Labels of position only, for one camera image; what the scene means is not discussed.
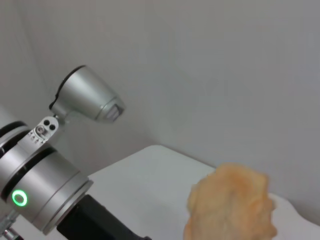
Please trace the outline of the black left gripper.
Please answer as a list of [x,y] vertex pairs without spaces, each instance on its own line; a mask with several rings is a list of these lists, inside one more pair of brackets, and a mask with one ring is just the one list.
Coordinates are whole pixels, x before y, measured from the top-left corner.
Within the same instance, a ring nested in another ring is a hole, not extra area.
[[135,234],[90,195],[85,195],[56,229],[68,240],[150,239]]

